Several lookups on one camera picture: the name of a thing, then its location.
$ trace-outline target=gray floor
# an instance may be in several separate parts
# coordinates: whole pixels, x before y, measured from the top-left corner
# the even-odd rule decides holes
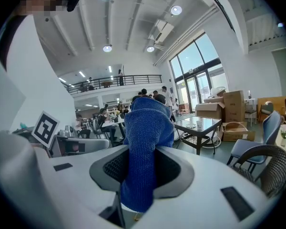
[[[176,121],[186,119],[186,118],[191,117],[191,116],[194,116],[194,114],[184,114],[180,117],[177,117]],[[262,131],[263,131],[262,123],[258,123],[256,125],[252,124],[252,127],[250,126],[250,123],[248,123],[247,129],[255,131],[255,141],[256,142],[262,141],[262,134],[263,134],[262,133]],[[117,136],[117,137],[122,136],[119,127],[116,127],[115,136]],[[176,148],[178,146],[178,144],[179,144],[179,141],[175,142],[173,147]],[[202,148],[200,151],[200,155],[204,156],[204,157],[211,158],[211,159],[215,159],[217,161],[220,161],[220,162],[226,164],[229,160],[230,153],[231,153],[231,150],[232,150],[234,144],[235,144],[235,142],[221,142],[221,145],[215,151],[215,155],[213,155],[213,149]],[[178,149],[183,150],[183,151],[188,152],[188,153],[194,153],[194,154],[196,153],[194,148],[192,148],[191,146],[189,146],[183,142],[180,142]],[[243,164],[242,167],[248,168],[249,164],[245,163],[245,164]],[[253,171],[253,176],[256,177],[264,169],[264,167],[265,167],[265,164],[257,165]],[[127,229],[131,228],[131,226],[135,223],[135,221],[134,221],[135,213],[123,210],[123,215],[124,215],[126,228]]]

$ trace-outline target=recessed ceiling light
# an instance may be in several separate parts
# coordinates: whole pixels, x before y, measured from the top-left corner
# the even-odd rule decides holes
[[[59,78],[62,82],[66,82],[64,79],[62,79],[62,78]]]
[[[78,73],[81,74],[82,77],[85,77],[85,78],[86,78],[86,76],[85,76],[81,71],[79,71]]]
[[[153,52],[154,51],[154,47],[153,46],[150,46],[146,49],[148,52]]]
[[[110,52],[112,50],[112,47],[110,45],[106,45],[103,47],[104,52]]]
[[[181,12],[182,12],[182,8],[180,6],[178,6],[178,5],[172,6],[171,13],[173,15],[181,14]]]

